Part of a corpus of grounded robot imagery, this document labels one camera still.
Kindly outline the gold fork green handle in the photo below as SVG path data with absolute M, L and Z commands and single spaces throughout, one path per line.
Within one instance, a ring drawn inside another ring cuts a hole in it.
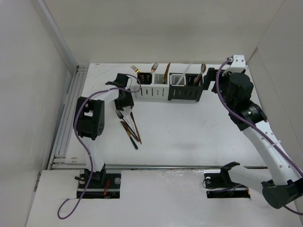
M 136 74 L 139 74 L 139 73 L 140 73 L 139 69 L 138 69 L 136 66 L 134 66 L 134 65 L 131 66 L 131 69 L 132 69 Z

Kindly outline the silver spoon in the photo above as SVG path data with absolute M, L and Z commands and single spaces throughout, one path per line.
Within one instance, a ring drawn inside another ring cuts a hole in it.
M 200 68 L 200 73 L 198 74 L 198 76 L 196 77 L 193 85 L 198 85 L 199 84 L 199 81 L 203 75 L 203 73 L 206 71 L 206 64 L 205 63 L 202 63 L 201 64 L 201 68 Z

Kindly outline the rose gold fork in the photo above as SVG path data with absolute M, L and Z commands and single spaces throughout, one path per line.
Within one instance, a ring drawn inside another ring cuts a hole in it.
M 152 74 L 156 71 L 158 65 L 159 65 L 158 62 L 155 62 L 155 63 L 152 65 L 151 71 L 150 71 L 150 73 L 148 74 L 148 78 L 150 78 L 150 77 L 152 76 Z

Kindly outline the gold knife green handle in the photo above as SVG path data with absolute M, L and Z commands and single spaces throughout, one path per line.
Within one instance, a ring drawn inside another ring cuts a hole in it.
M 168 81 L 168 73 L 169 73 L 169 68 L 170 68 L 170 62 L 167 64 L 165 72 L 164 72 L 164 76 L 163 76 L 163 84 L 167 84 Z

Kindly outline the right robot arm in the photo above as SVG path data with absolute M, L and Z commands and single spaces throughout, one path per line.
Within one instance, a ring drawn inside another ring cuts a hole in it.
M 275 209 L 287 207 L 302 197 L 303 172 L 273 134 L 261 107 L 251 100 L 254 86 L 245 70 L 221 72 L 209 68 L 203 89 L 207 90 L 212 81 L 212 92 L 218 94 L 230 119 L 253 144 L 265 162 L 269 175 L 258 174 L 237 162 L 228 163 L 219 172 L 205 173 L 205 187 L 209 190 L 207 196 L 223 196 L 238 187 L 247 186 L 261 193 Z

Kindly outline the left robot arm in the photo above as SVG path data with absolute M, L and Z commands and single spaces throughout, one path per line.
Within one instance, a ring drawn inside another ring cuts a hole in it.
M 77 100 L 73 128 L 76 138 L 87 152 L 84 180 L 89 180 L 97 188 L 105 184 L 106 170 L 101 149 L 94 141 L 104 131 L 107 104 L 114 102 L 119 111 L 134 107 L 133 92 L 127 88 L 130 77 L 129 74 L 118 73 L 116 79 L 107 82 L 100 91 Z

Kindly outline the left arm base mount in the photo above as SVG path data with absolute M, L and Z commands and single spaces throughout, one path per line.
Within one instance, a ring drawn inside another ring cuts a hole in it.
M 91 179 L 83 199 L 119 199 L 121 173 L 107 173 L 105 179 L 97 181 Z

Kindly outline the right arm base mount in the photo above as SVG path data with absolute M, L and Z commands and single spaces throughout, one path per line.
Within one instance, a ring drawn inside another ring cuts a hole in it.
M 232 182 L 220 171 L 205 171 L 203 187 L 208 199 L 245 198 L 250 199 L 248 187 Z

